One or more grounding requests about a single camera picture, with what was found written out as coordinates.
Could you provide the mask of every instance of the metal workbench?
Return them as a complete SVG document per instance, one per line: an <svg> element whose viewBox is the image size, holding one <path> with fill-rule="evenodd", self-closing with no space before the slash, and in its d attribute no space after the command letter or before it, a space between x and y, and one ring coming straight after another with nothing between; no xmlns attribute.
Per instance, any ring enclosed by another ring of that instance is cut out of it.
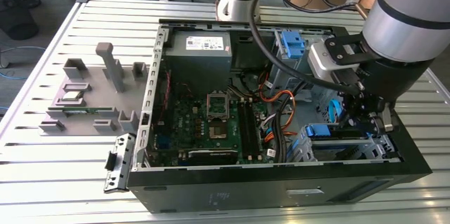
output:
<svg viewBox="0 0 450 224"><path fill-rule="evenodd" d="M353 13L305 14L262 7L264 22L345 26ZM3 223L449 223L450 100L431 71L399 98L397 111L433 174L349 205L151 215L128 193L103 194L104 160L115 137L41 137L37 125L61 83L63 63L102 64L99 42L115 45L122 64L152 63L159 18L214 20L211 4L131 0L76 3L0 123L0 219Z"/></svg>

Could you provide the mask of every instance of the power supply label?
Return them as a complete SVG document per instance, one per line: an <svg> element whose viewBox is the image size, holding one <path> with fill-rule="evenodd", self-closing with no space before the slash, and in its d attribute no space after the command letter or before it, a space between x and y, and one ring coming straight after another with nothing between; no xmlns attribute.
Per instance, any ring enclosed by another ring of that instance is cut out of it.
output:
<svg viewBox="0 0 450 224"><path fill-rule="evenodd" d="M186 50L223 50L223 37L187 37Z"/></svg>

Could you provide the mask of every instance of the motherboard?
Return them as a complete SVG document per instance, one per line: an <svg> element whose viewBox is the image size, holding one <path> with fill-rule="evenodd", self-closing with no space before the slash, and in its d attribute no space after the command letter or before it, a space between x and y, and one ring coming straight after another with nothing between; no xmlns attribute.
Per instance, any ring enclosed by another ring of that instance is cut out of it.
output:
<svg viewBox="0 0 450 224"><path fill-rule="evenodd" d="M212 92L206 99L175 101L171 131L156 135L152 166L267 163L256 125L266 104Z"/></svg>

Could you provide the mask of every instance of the floor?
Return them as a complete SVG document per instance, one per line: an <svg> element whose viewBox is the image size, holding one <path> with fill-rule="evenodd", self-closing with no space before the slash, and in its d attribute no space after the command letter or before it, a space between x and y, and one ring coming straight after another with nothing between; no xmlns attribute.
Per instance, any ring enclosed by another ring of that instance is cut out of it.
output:
<svg viewBox="0 0 450 224"><path fill-rule="evenodd" d="M25 40L25 41L12 41L8 36L0 32L0 50L8 49L8 46L40 46L47 47L57 28L69 12L69 9L74 5L75 0L41 0L43 4L32 9L32 15L37 22L40 31L39 34ZM172 0L180 2L191 2L192 0ZM200 3L212 3L215 0L195 0ZM260 5L268 6L280 6L284 7L280 0L260 0ZM11 66L7 69L0 69L0 72L12 77L24 77L28 76L32 68L39 61L40 50L35 49L20 49L12 50L1 55L1 58L5 58L11 62ZM443 54L450 54L450 47L446 49ZM450 87L450 57L441 56L431 68L438 75L441 81ZM0 107L7 108L24 84L25 80L11 80L0 77ZM5 113L4 109L0 109L0 116Z"/></svg>

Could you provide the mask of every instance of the white label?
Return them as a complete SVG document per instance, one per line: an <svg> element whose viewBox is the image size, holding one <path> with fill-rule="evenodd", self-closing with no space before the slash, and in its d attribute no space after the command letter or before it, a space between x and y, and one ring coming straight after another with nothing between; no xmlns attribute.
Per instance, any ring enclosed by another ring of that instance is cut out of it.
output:
<svg viewBox="0 0 450 224"><path fill-rule="evenodd" d="M83 110L80 110L80 111L68 110L68 111L64 111L64 113L67 113L67 114L87 114L87 111L83 111Z"/></svg>
<svg viewBox="0 0 450 224"><path fill-rule="evenodd" d="M271 89L272 86L274 86L274 84L272 84L271 82L268 82L268 81L264 82L264 85L266 85L270 89Z"/></svg>
<svg viewBox="0 0 450 224"><path fill-rule="evenodd" d="M272 149L267 149L267 156L268 157L275 157L276 151Z"/></svg>
<svg viewBox="0 0 450 224"><path fill-rule="evenodd" d="M287 190L287 195L323 193L321 189Z"/></svg>
<svg viewBox="0 0 450 224"><path fill-rule="evenodd" d="M187 37L186 50L223 50L222 37Z"/></svg>

